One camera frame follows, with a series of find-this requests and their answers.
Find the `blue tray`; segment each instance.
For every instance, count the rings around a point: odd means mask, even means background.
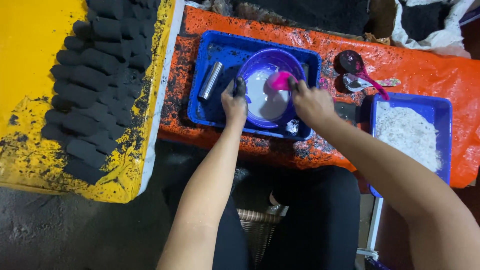
[[[320,55],[314,51],[213,30],[205,31],[200,39],[192,89],[190,91],[190,100],[188,102],[187,114],[190,120],[198,124],[225,127],[225,113],[220,101],[220,94],[225,90],[230,80],[237,75],[241,65],[252,54],[265,48],[283,49],[295,56],[300,63],[308,64],[307,83],[310,86],[318,87],[322,59]],[[217,85],[213,89],[210,99],[208,101],[199,101],[197,97],[198,92],[216,61],[224,65],[224,71],[219,76]],[[298,131],[294,133],[288,132],[286,125],[273,129],[264,129],[248,121],[243,131],[297,141],[308,140],[312,136],[313,130],[299,120],[298,117],[295,119],[298,120],[299,126]]]
[[[411,108],[432,123],[437,135],[437,151],[440,152],[442,167],[436,174],[447,184],[450,184],[450,164],[452,156],[452,103],[444,98],[388,93],[391,107]],[[371,134],[375,137],[375,123],[377,115],[377,101],[384,101],[379,94],[373,97],[372,113],[370,115]],[[382,197],[371,185],[371,193]]]

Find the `dirty hand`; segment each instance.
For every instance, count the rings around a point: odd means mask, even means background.
[[[295,111],[307,126],[315,129],[328,125],[330,119],[338,118],[334,110],[333,98],[327,90],[312,87],[308,89],[305,81],[295,83],[293,77],[288,79],[292,91]]]
[[[247,100],[245,99],[246,85],[242,77],[237,77],[236,94],[233,96],[233,80],[228,84],[222,93],[222,106],[227,117],[227,125],[245,125],[248,114]]]

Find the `yellow tarp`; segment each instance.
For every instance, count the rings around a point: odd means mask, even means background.
[[[63,173],[63,151],[40,130],[54,79],[50,68],[72,24],[84,20],[84,0],[5,1],[0,16],[0,185],[41,192],[75,192],[98,201],[126,203],[138,194],[152,116],[173,17],[175,0],[163,0],[153,37],[154,59],[146,72],[151,82],[133,107],[134,128],[118,140],[120,151],[108,157],[110,172],[96,185]]]

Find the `purple bowl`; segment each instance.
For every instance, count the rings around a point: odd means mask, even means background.
[[[288,71],[292,73],[297,80],[305,80],[305,73],[298,60],[290,53],[276,48],[262,49],[254,53],[243,65],[237,74],[247,82],[248,78],[256,71],[264,71],[273,74],[278,67],[278,71]],[[296,115],[292,99],[288,99],[285,111],[276,119],[267,120],[248,112],[247,120],[261,128],[276,128],[279,125],[285,125]]]

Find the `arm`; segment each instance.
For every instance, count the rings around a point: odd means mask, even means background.
[[[230,195],[248,113],[243,79],[237,79],[237,85],[236,97],[233,80],[222,93],[226,127],[183,191],[157,269],[212,269],[218,224]]]
[[[480,229],[435,173],[341,120],[330,94],[291,84],[298,116],[340,151],[407,221],[416,269],[480,269]]]

